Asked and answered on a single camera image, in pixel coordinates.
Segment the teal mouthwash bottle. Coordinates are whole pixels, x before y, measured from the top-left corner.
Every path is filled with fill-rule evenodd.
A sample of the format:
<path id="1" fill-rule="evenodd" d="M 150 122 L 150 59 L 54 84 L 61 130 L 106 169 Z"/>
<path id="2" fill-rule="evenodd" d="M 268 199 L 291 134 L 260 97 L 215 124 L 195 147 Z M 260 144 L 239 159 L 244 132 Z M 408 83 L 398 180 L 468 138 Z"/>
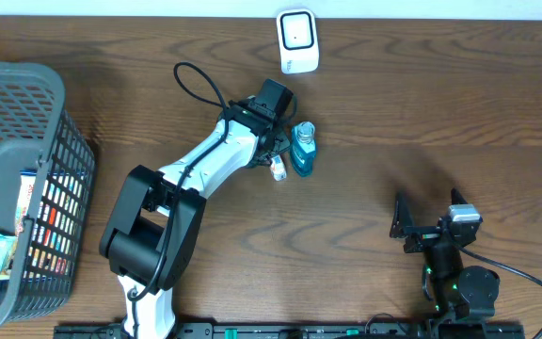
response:
<path id="1" fill-rule="evenodd" d="M 315 127 L 310 121 L 303 121 L 292 129 L 290 159 L 295 172 L 301 177 L 312 174 L 316 156 L 314 134 Z"/>

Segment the small orange white carton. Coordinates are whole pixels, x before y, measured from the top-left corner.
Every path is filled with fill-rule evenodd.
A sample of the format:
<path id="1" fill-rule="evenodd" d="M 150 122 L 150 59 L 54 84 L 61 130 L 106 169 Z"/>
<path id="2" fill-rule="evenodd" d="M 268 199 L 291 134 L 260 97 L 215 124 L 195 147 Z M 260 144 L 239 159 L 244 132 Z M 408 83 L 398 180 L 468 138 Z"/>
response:
<path id="1" fill-rule="evenodd" d="M 287 177 L 285 165 L 279 154 L 271 159 L 270 171 L 276 181 L 282 181 Z"/>

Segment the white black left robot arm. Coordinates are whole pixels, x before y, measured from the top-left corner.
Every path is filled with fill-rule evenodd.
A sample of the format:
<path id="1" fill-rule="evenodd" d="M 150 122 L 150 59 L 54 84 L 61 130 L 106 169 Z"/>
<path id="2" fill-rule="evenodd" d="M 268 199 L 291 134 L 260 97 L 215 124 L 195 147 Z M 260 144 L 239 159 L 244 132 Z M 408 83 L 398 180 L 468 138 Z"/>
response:
<path id="1" fill-rule="evenodd" d="M 127 337 L 171 333 L 172 289 L 192 257 L 208 199 L 235 171 L 268 167 L 289 148 L 283 116 L 295 107 L 294 94 L 267 79 L 256 95 L 223 107 L 191 152 L 158 170 L 129 172 L 99 246 L 125 294 Z"/>

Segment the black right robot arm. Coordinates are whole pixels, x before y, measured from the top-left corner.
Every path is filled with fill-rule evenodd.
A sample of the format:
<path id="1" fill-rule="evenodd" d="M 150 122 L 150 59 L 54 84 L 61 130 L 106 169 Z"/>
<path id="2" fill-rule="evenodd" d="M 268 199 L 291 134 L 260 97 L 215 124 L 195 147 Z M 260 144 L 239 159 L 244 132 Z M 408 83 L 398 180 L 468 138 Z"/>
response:
<path id="1" fill-rule="evenodd" d="M 453 321 L 483 320 L 495 314 L 499 275 L 483 266 L 464 266 L 461 253 L 476 240 L 483 219 L 457 189 L 434 226 L 418 226 L 405 195 L 395 197 L 390 237 L 403 239 L 405 253 L 423 254 L 422 290 L 438 312 Z"/>

